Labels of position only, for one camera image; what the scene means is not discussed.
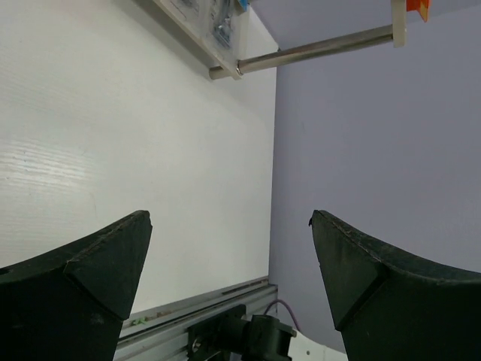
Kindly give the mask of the blue clear razor blister pack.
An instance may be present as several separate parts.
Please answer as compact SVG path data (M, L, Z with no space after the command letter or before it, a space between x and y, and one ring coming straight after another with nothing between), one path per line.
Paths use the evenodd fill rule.
M200 14L199 0L172 0L172 5L185 16L198 16Z

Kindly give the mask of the white two-tier shelf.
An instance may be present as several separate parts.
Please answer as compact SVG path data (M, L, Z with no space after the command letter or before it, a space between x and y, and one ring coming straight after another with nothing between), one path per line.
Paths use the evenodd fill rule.
M237 28L237 46L233 53L216 49L207 40L207 2L200 2L200 14L185 16L176 9L171 1L155 1L154 3L165 12L208 56L216 63L209 69L209 77L219 80L231 77L239 80L245 74L269 68L277 68L321 56L346 53L379 44L392 42L395 47L403 47L406 43L407 10L405 1L392 1L392 23L374 29L368 29L337 38L317 41L311 44L278 50L249 59L241 59L240 55L247 45L247 30L250 10L240 8L239 27Z

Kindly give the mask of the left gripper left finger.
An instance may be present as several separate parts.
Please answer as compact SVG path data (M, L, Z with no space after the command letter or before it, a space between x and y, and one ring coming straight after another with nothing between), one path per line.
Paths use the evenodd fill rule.
M3 360L112 360L153 227L135 211L1 270Z

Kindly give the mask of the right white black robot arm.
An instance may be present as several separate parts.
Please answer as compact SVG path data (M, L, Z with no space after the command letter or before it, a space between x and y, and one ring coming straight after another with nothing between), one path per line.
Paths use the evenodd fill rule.
M347 360L345 353L318 344L277 318L254 315L250 320L229 317L223 320L215 345L236 353L242 360L327 361Z

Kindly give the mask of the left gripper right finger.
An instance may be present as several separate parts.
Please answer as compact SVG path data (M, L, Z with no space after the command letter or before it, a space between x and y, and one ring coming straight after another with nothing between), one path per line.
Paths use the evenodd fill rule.
M327 211L310 219L350 360L478 360L480 275L406 252Z

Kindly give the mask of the orange Gillette Fusion pack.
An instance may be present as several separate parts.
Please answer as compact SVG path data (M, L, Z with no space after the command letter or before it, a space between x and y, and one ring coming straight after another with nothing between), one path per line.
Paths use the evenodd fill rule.
M416 11L426 23L429 18L431 0L406 0L407 12Z

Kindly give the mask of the aluminium rail frame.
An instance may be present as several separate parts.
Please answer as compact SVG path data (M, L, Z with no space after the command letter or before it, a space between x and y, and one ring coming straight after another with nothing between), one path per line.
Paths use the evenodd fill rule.
M237 305L261 314L278 296L277 286L258 278L134 313L123 323L115 360L186 360L188 330Z

